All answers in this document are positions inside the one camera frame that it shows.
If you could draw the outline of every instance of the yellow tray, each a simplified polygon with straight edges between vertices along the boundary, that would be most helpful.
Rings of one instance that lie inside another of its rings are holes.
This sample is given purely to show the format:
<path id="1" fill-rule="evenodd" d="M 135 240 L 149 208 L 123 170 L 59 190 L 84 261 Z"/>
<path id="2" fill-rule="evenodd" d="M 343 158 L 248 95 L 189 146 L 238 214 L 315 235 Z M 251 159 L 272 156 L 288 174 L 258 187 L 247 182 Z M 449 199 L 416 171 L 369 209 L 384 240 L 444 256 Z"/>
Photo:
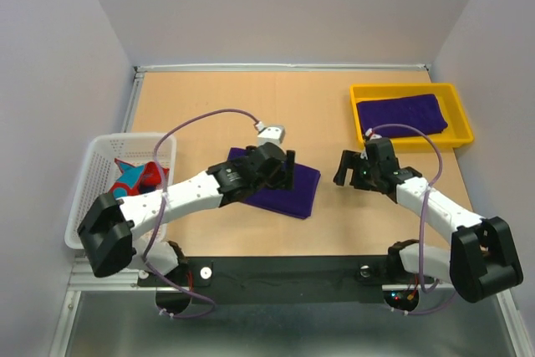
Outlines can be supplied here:
<path id="1" fill-rule="evenodd" d="M 470 124 L 462 109 L 461 100 L 452 84 L 356 84 L 351 86 L 351 107 L 357 142 L 364 148 L 364 138 L 360 129 L 357 104 L 365 100 L 404 98 L 406 96 L 433 94 L 438 99 L 442 116 L 448 126 L 440 134 L 430 135 L 441 149 L 458 148 L 474 141 Z M 431 147 L 422 137 L 393 138 L 392 144 L 396 150 L 429 150 Z"/>

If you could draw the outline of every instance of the cable connector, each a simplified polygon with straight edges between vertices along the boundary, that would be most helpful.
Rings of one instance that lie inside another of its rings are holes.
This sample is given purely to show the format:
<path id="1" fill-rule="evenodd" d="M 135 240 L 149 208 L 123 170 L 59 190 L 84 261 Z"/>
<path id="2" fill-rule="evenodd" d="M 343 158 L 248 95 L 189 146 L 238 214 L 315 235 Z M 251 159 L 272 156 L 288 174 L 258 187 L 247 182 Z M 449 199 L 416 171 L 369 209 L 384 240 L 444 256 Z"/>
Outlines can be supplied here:
<path id="1" fill-rule="evenodd" d="M 367 129 L 366 132 L 364 133 L 364 139 L 366 141 L 375 140 L 377 138 L 383 138 L 383 137 L 382 135 L 374 133 L 372 129 Z"/>
<path id="2" fill-rule="evenodd" d="M 261 120 L 259 120 L 258 123 L 256 123 L 254 126 L 255 126 L 255 128 L 257 129 L 257 131 L 259 133 L 262 132 L 262 130 L 264 130 L 266 128 L 266 125 L 263 124 L 263 122 Z"/>

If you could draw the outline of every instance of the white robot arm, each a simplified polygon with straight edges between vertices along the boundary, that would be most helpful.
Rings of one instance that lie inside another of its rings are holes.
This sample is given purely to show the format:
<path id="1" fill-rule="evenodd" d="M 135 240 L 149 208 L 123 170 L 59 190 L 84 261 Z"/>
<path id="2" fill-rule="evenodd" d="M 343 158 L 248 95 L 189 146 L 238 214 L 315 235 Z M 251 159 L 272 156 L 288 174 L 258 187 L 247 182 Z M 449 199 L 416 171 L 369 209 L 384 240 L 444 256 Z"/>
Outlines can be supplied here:
<path id="1" fill-rule="evenodd" d="M 422 213 L 428 182 L 415 169 L 400 168 L 388 138 L 368 140 L 363 153 L 345 150 L 335 184 L 344 185 L 348 169 L 353 170 L 350 185 L 354 188 L 381 192 L 416 215 Z M 501 218 L 481 217 L 432 188 L 425 221 L 451 246 L 450 251 L 424 246 L 425 276 L 452 283 L 472 303 L 523 281 L 511 231 Z M 416 240 L 396 243 L 389 257 L 387 269 L 420 270 Z"/>
<path id="2" fill-rule="evenodd" d="M 284 128 L 259 124 L 259 147 L 248 147 L 246 156 L 209 167 L 167 189 L 162 224 L 243 200 L 265 186 L 291 186 L 285 179 L 292 177 L 294 153 L 285 154 L 278 147 Z M 161 197 L 162 191 L 157 190 L 118 200 L 111 194 L 102 194 L 95 200 L 78 234 L 96 277 L 106 277 L 123 268 L 145 268 L 141 256 L 148 240 L 143 235 L 155 228 Z M 180 248 L 172 242 L 155 243 L 147 254 L 150 264 L 164 275 L 177 267 L 181 257 Z"/>

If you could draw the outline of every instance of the screw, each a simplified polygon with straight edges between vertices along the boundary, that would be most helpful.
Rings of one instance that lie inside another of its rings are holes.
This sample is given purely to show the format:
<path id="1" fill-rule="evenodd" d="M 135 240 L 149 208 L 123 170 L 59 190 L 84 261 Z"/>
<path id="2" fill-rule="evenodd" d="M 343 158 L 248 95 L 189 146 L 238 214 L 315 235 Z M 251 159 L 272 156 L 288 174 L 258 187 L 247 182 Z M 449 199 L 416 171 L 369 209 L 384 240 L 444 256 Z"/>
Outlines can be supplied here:
<path id="1" fill-rule="evenodd" d="M 360 267 L 360 276 L 363 278 L 369 278 L 371 276 L 371 268 L 368 265 Z"/>
<path id="2" fill-rule="evenodd" d="M 209 267 L 204 267 L 201 269 L 201 278 L 209 279 L 211 277 L 211 269 Z"/>

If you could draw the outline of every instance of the metal floor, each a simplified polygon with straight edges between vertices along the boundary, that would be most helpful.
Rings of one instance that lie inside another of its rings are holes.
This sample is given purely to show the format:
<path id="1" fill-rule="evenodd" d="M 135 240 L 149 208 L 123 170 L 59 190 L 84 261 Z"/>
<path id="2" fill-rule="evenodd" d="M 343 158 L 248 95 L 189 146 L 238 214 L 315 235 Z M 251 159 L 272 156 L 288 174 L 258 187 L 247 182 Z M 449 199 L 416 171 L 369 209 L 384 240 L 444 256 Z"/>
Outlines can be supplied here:
<path id="1" fill-rule="evenodd" d="M 426 296 L 435 306 L 450 290 Z M 496 298 L 405 317 L 378 304 L 221 306 L 207 318 L 158 315 L 152 292 L 84 292 L 68 355 L 188 357 L 514 356 Z"/>

